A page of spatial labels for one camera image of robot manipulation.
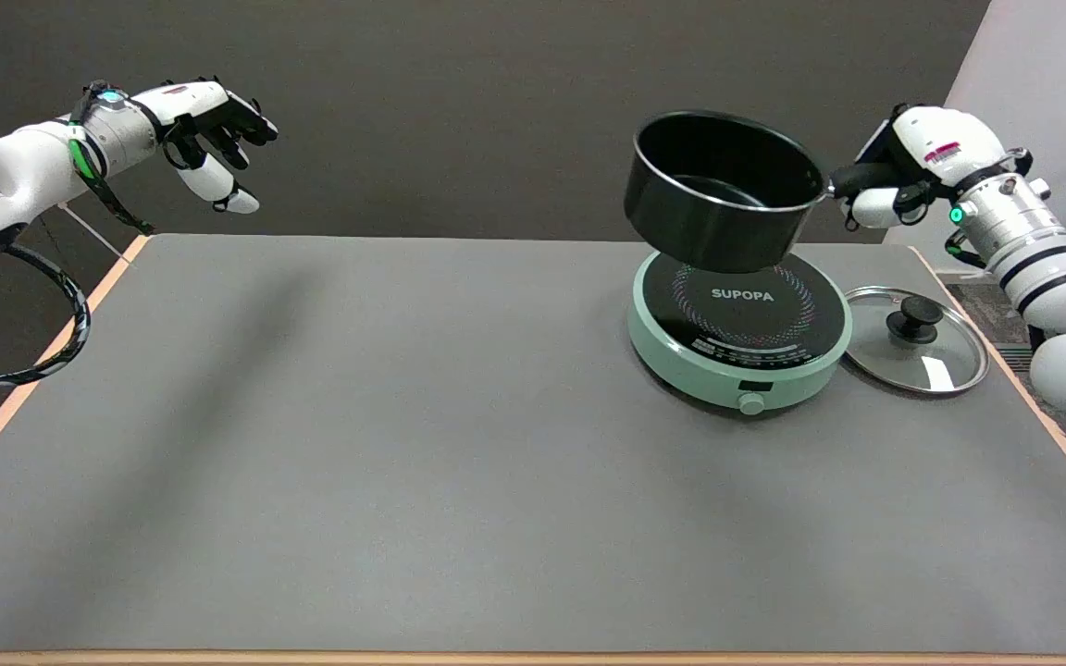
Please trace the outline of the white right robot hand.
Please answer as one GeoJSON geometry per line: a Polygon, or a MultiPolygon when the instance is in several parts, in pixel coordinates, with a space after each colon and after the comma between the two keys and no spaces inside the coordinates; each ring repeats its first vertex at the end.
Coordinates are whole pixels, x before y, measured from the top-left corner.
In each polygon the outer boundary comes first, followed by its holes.
{"type": "Polygon", "coordinates": [[[849,231],[915,225],[936,201],[955,204],[1012,159],[985,121],[943,105],[901,103],[855,156],[834,169],[829,194],[849,231]]]}

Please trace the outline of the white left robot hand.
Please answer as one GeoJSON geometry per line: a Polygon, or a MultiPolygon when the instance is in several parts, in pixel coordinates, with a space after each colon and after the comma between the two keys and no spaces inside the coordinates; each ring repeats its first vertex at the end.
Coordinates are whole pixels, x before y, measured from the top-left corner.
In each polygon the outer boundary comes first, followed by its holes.
{"type": "Polygon", "coordinates": [[[217,79],[147,90],[130,101],[152,118],[156,142],[187,189],[221,214],[251,215],[261,204],[232,170],[249,168],[242,148],[266,146],[279,128],[256,100],[244,100],[217,79]]]}

